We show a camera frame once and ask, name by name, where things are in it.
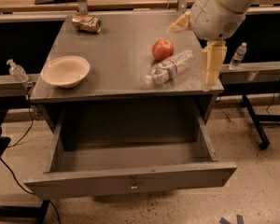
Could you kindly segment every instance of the drawer handle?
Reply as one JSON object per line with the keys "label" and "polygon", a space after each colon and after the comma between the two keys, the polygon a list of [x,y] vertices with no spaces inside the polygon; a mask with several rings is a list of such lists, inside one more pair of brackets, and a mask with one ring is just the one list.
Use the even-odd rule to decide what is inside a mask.
{"label": "drawer handle", "polygon": [[133,180],[132,185],[130,186],[130,190],[137,190],[137,189],[139,189],[139,187],[136,186],[136,182],[135,180]]}

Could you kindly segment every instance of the crushed plastic bottle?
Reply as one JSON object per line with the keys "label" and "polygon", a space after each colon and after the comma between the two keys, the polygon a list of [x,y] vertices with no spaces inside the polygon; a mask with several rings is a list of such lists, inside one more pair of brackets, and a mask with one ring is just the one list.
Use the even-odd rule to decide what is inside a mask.
{"label": "crushed plastic bottle", "polygon": [[182,50],[181,52],[154,64],[145,78],[146,84],[162,84],[175,77],[177,73],[181,73],[189,68],[194,60],[195,55],[192,50]]}
{"label": "crushed plastic bottle", "polygon": [[246,53],[246,42],[243,42],[241,46],[239,46],[236,51],[234,52],[231,63],[229,66],[230,70],[236,70],[236,68],[240,65],[242,62],[244,56]]}
{"label": "crushed plastic bottle", "polygon": [[13,76],[16,82],[24,83],[28,81],[29,78],[25,70],[19,64],[15,64],[12,59],[9,59],[7,65],[10,65],[9,73]]}

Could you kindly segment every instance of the cabinet top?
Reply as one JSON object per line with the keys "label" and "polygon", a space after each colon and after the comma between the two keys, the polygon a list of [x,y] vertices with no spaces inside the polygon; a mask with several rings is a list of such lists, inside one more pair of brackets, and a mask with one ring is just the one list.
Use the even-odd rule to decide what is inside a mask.
{"label": "cabinet top", "polygon": [[[93,13],[102,21],[99,34],[75,30],[68,17],[48,56],[48,61],[68,55],[85,58],[89,74],[72,89],[36,82],[31,100],[35,103],[83,101],[151,95],[204,94],[201,82],[200,43],[192,31],[169,33],[168,26],[181,14],[176,11],[125,11]],[[194,64],[173,80],[158,86],[145,82],[154,58],[152,46],[160,38],[169,38],[175,53],[192,49]],[[209,93],[223,88],[218,82]]]}

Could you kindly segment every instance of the floor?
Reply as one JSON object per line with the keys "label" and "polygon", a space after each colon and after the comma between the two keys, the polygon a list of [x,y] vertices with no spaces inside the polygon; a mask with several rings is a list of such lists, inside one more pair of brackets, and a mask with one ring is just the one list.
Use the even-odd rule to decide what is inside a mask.
{"label": "floor", "polygon": [[[280,114],[280,100],[273,95],[251,99],[257,113]],[[27,110],[12,110],[3,124],[3,135],[14,144],[30,126]],[[241,97],[220,99],[207,123],[207,130],[219,161],[234,161],[238,168],[223,188],[182,189],[107,197],[52,200],[62,223],[240,223],[280,224],[280,125],[271,123],[264,130],[271,141],[259,149],[259,136]],[[36,121],[30,132],[2,159],[21,180],[45,169],[52,134],[44,120]],[[0,205],[40,205],[36,196],[22,191],[9,170],[0,162]],[[31,219],[4,219],[0,223],[34,223]],[[58,223],[50,205],[45,223]]]}

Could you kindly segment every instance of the spray bottle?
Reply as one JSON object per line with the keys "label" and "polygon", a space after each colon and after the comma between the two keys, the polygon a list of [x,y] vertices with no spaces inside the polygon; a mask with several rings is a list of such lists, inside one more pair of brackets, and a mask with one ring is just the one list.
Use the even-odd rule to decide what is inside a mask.
{"label": "spray bottle", "polygon": [[10,65],[9,73],[13,76],[16,82],[24,83],[28,81],[29,78],[25,70],[19,64],[15,64],[12,59],[9,59],[7,65]]}

